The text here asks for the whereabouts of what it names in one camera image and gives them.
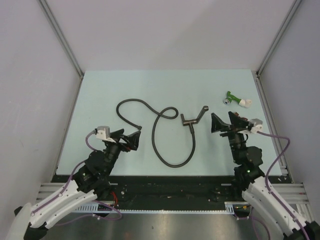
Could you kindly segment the green tap white elbow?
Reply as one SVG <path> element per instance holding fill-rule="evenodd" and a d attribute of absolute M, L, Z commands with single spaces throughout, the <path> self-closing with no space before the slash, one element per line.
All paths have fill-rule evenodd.
<path fill-rule="evenodd" d="M 250 108 L 252 105 L 252 100 L 238 98 L 235 95 L 231 94 L 230 91 L 227 91 L 226 97 L 223 100 L 223 103 L 225 105 L 230 105 L 232 102 L 236 102 L 239 106 L 241 106 L 243 108 Z"/>

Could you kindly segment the brown tap white elbow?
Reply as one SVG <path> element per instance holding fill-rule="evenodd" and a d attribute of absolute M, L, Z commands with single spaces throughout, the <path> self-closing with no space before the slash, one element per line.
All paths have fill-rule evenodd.
<path fill-rule="evenodd" d="M 249 121 L 248 118 L 240 116 L 238 112 L 234 112 L 234 114 L 239 117 L 240 119 L 244 120 L 244 121 Z"/>

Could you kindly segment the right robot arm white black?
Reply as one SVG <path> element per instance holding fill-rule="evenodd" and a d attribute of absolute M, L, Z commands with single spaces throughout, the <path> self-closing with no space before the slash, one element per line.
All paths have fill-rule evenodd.
<path fill-rule="evenodd" d="M 285 240 L 318 240 L 320 226 L 308 221 L 278 193 L 264 173 L 263 152 L 257 146 L 247 146 L 250 134 L 262 134 L 263 122 L 254 118 L 248 120 L 234 112 L 228 112 L 229 123 L 215 113 L 211 114 L 211 132 L 220 133 L 229 142 L 231 154 L 237 167 L 234 168 L 231 196 L 248 202 L 262 217 L 278 231 Z"/>

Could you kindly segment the dark metal faucet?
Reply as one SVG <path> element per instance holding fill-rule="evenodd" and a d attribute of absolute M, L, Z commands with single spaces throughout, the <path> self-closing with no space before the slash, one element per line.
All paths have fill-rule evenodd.
<path fill-rule="evenodd" d="M 209 110 L 209 107 L 207 105 L 204 105 L 202 109 L 200 110 L 198 116 L 193 119 L 185 119 L 185 116 L 183 113 L 180 114 L 182 125 L 183 126 L 188 126 L 188 125 L 193 125 L 193 124 L 198 124 L 199 121 L 202 119 L 204 114 Z"/>

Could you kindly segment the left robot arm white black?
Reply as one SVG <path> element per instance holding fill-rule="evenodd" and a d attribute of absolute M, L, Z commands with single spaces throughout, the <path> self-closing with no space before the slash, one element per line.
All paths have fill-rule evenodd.
<path fill-rule="evenodd" d="M 141 131 L 125 135 L 124 129 L 114 132 L 108 126 L 98 126 L 86 137 L 94 135 L 101 140 L 104 150 L 92 148 L 88 158 L 76 165 L 67 182 L 44 200 L 32 205 L 27 203 L 15 209 L 8 240 L 40 240 L 57 222 L 78 207 L 110 196 L 109 181 L 120 153 L 136 151 Z"/>

